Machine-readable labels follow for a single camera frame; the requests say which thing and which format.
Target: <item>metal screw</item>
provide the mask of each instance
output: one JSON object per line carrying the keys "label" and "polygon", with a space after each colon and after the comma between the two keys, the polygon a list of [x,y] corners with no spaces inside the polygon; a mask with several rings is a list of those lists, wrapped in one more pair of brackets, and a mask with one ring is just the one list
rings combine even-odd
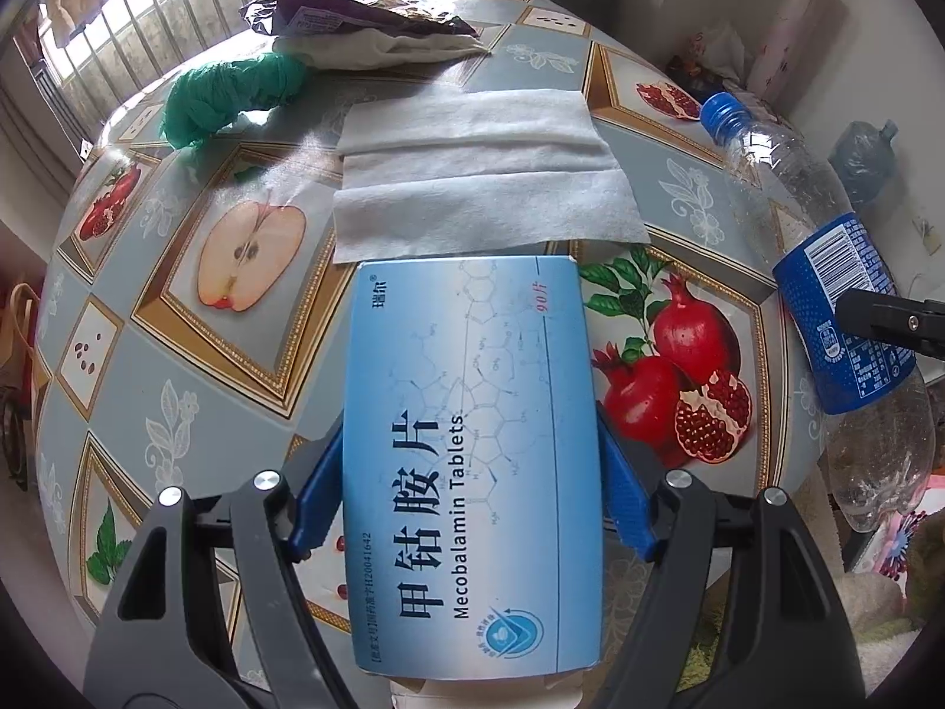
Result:
{"label": "metal screw", "polygon": [[780,487],[769,487],[764,492],[764,500],[772,506],[784,506],[787,503],[787,493]]}
{"label": "metal screw", "polygon": [[253,478],[252,485],[256,490],[272,490],[273,487],[279,485],[279,473],[271,469],[260,471]]}
{"label": "metal screw", "polygon": [[678,487],[679,490],[682,490],[684,487],[689,487],[693,484],[693,476],[688,473],[688,471],[674,469],[666,473],[666,484],[669,487]]}
{"label": "metal screw", "polygon": [[181,500],[181,497],[183,497],[183,490],[176,485],[172,485],[171,487],[165,487],[164,490],[158,494],[158,503],[161,504],[161,506],[173,506],[177,504],[177,501]]}

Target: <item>chemical structure diagram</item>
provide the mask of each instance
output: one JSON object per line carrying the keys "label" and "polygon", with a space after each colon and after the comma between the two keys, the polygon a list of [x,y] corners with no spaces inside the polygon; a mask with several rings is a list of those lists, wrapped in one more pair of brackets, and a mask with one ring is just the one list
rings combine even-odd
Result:
{"label": "chemical structure diagram", "polygon": [[[462,439],[467,508],[488,509],[493,525],[501,519],[504,478],[519,476],[552,443],[542,321],[521,284],[503,284],[496,268],[488,259],[463,262],[454,289],[444,292],[463,313],[463,352],[445,326],[431,323],[412,333],[390,373],[398,407],[408,408],[410,418],[438,422],[438,432],[424,440],[448,451]],[[452,422],[460,414],[462,423]],[[444,470],[436,454],[414,455],[425,473]]]}

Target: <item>blue bottle label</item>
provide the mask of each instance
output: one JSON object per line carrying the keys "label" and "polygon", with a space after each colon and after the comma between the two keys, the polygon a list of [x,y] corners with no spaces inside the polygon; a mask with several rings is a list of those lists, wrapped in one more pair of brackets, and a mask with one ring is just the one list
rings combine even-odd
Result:
{"label": "blue bottle label", "polygon": [[342,487],[358,666],[498,679],[593,665],[602,506],[575,262],[372,262],[351,307]]}
{"label": "blue bottle label", "polygon": [[896,388],[915,367],[911,350],[847,336],[836,323],[836,300],[851,288],[896,295],[866,228],[852,213],[835,218],[774,267],[814,371],[826,413],[870,404]]}

